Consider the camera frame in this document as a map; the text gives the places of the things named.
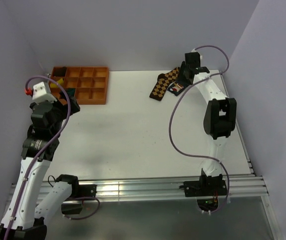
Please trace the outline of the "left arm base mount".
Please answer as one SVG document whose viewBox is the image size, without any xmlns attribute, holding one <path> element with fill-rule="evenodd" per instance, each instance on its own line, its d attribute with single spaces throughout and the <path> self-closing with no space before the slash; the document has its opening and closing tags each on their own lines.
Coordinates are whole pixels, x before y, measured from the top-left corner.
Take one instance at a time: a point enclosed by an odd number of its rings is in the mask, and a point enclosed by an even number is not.
<svg viewBox="0 0 286 240">
<path fill-rule="evenodd" d="M 96 184 L 81 184 L 78 187 L 76 194 L 70 196 L 67 201 L 75 201 L 76 198 L 93 198 L 96 197 Z M 84 205 L 84 200 L 80 200 L 79 203 L 63 203 L 61 205 L 61 212 L 64 215 L 78 215 L 81 213 Z"/>
</svg>

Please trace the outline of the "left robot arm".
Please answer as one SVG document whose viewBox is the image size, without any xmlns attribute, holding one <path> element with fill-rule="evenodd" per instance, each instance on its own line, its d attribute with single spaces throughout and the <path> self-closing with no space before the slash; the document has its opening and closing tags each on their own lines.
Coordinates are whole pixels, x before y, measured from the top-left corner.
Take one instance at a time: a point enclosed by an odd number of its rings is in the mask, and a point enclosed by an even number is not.
<svg viewBox="0 0 286 240">
<path fill-rule="evenodd" d="M 75 97 L 60 93 L 62 104 L 51 93 L 29 106 L 31 125 L 23 142 L 19 179 L 8 209 L 0 223 L 0 240 L 42 240 L 47 223 L 66 200 L 80 195 L 78 178 L 60 175 L 54 189 L 37 204 L 43 178 L 59 145 L 59 137 L 69 117 L 80 111 Z"/>
</svg>

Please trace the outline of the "rolled black sock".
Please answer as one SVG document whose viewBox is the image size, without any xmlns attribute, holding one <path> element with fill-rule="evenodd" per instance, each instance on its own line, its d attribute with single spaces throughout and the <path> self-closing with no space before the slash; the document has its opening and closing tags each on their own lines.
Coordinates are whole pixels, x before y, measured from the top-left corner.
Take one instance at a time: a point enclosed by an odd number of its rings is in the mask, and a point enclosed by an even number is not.
<svg viewBox="0 0 286 240">
<path fill-rule="evenodd" d="M 52 70 L 52 76 L 53 77 L 65 77 L 67 71 L 67 67 L 54 67 Z"/>
</svg>

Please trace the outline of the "navy snowman sock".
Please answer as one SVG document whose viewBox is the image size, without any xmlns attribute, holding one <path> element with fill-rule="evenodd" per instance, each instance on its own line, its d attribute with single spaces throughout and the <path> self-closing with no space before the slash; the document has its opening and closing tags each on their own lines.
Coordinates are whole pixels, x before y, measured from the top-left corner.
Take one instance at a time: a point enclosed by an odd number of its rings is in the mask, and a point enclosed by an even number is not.
<svg viewBox="0 0 286 240">
<path fill-rule="evenodd" d="M 190 81 L 188 79 L 178 79 L 167 88 L 167 91 L 175 96 L 180 95 L 189 85 Z"/>
</svg>

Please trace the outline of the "brown argyle sock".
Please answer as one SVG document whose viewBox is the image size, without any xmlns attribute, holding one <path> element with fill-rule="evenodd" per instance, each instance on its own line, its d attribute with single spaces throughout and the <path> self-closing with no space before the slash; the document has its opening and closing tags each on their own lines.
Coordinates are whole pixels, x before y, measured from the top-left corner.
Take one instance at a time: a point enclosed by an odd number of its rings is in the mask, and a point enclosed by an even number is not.
<svg viewBox="0 0 286 240">
<path fill-rule="evenodd" d="M 157 82 L 153 87 L 149 98 L 161 101 L 169 85 L 175 82 L 179 76 L 180 67 L 176 67 L 168 73 L 161 73 L 157 77 Z"/>
</svg>

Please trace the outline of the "aluminium front rail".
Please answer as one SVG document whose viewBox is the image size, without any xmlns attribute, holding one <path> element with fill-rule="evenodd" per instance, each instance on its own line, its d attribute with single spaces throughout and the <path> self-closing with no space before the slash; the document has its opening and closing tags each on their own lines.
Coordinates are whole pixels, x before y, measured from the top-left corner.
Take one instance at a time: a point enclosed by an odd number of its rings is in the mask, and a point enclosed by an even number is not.
<svg viewBox="0 0 286 240">
<path fill-rule="evenodd" d="M 169 201 L 187 199 L 179 188 L 185 181 L 197 177 L 167 177 L 114 180 L 81 180 L 81 186 L 97 185 L 96 197 L 101 202 Z M 230 176 L 230 198 L 268 196 L 265 181 L 261 176 Z"/>
</svg>

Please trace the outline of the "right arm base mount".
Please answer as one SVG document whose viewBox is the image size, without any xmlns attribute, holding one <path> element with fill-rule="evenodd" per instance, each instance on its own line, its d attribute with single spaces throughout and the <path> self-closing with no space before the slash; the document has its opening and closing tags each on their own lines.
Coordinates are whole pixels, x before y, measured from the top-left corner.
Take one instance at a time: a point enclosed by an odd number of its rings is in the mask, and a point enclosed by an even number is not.
<svg viewBox="0 0 286 240">
<path fill-rule="evenodd" d="M 212 213 L 219 208 L 219 197 L 229 196 L 223 175 L 221 173 L 216 176 L 208 175 L 204 170 L 201 171 L 198 180 L 184 181 L 179 189 L 184 191 L 186 198 L 206 197 L 197 200 L 199 209 L 206 213 Z"/>
</svg>

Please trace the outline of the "green reindeer sock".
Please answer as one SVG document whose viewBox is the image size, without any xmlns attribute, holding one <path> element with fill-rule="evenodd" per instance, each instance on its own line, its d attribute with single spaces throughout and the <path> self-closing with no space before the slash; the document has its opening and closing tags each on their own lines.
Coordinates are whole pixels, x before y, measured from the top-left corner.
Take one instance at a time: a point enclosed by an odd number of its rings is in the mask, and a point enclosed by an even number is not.
<svg viewBox="0 0 286 240">
<path fill-rule="evenodd" d="M 70 97 L 74 97 L 74 96 L 75 96 L 75 91 L 76 91 L 75 88 L 66 88 L 65 90 L 66 90 L 67 94 L 68 94 Z"/>
</svg>

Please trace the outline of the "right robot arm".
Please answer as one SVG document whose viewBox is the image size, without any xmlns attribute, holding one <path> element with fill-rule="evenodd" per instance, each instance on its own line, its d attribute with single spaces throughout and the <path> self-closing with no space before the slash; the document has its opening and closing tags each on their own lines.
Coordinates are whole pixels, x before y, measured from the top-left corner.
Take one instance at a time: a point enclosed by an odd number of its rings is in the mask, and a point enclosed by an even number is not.
<svg viewBox="0 0 286 240">
<path fill-rule="evenodd" d="M 215 181 L 222 179 L 221 161 L 227 140 L 236 126 L 237 102 L 219 89 L 207 67 L 201 66 L 201 59 L 196 50 L 186 53 L 183 76 L 191 84 L 198 83 L 195 86 L 207 104 L 203 127 L 209 139 L 209 158 L 202 162 L 199 189 L 210 195 L 217 187 Z"/>
</svg>

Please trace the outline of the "orange compartment tray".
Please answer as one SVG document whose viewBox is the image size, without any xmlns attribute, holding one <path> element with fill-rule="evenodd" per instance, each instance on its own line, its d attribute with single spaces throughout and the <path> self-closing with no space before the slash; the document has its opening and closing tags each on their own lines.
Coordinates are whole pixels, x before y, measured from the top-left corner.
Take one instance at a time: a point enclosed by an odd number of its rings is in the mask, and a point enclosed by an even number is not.
<svg viewBox="0 0 286 240">
<path fill-rule="evenodd" d="M 68 66 L 65 77 L 52 76 L 51 74 L 49 77 L 53 80 L 64 79 L 62 86 L 64 89 L 76 89 L 74 97 L 79 105 L 106 104 L 109 80 L 108 67 Z"/>
</svg>

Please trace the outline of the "rolled yellow sock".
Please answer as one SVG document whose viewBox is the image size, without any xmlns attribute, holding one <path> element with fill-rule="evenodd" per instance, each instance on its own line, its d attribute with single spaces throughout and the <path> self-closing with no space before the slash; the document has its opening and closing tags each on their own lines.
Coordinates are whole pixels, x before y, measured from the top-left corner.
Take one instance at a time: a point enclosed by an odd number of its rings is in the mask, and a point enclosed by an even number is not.
<svg viewBox="0 0 286 240">
<path fill-rule="evenodd" d="M 56 89 L 56 88 L 58 88 L 58 85 L 63 86 L 63 83 L 64 83 L 64 79 L 63 78 L 55 79 L 55 81 L 56 81 L 57 84 L 51 82 L 50 85 L 49 85 L 50 88 Z"/>
</svg>

